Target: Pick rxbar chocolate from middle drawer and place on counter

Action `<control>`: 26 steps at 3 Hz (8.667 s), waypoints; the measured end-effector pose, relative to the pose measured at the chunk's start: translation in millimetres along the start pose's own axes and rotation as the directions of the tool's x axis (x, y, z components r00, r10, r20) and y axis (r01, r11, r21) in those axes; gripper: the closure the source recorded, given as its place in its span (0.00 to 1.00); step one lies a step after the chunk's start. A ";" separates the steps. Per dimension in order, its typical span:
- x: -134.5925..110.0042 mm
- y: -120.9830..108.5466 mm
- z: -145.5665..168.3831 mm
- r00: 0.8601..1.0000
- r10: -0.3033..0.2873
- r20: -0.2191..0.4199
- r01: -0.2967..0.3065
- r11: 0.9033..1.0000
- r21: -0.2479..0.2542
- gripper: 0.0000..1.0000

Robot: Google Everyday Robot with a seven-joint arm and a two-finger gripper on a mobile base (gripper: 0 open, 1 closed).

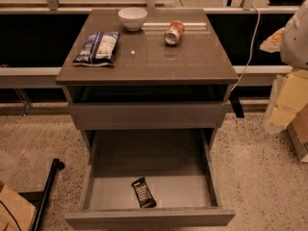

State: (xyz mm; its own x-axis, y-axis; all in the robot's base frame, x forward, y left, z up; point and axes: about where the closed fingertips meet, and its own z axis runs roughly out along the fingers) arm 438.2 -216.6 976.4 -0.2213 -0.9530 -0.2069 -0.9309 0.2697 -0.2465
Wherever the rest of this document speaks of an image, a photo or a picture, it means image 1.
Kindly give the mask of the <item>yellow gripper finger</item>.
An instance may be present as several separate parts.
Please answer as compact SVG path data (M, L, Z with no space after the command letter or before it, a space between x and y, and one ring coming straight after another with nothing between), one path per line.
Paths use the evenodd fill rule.
M271 36L269 36L266 40L264 40L260 49L264 52L275 53L280 51L282 38L284 35L285 28L281 28L274 32Z
M285 130L308 104L308 71L296 69L274 79L263 127L269 134Z

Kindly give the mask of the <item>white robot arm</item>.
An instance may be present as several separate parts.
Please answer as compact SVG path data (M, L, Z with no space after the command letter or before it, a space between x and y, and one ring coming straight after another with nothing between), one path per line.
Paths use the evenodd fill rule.
M286 76L277 75L272 83L263 121L269 134L285 130L308 103L308 1L260 46L263 51L280 50L280 59L292 68Z

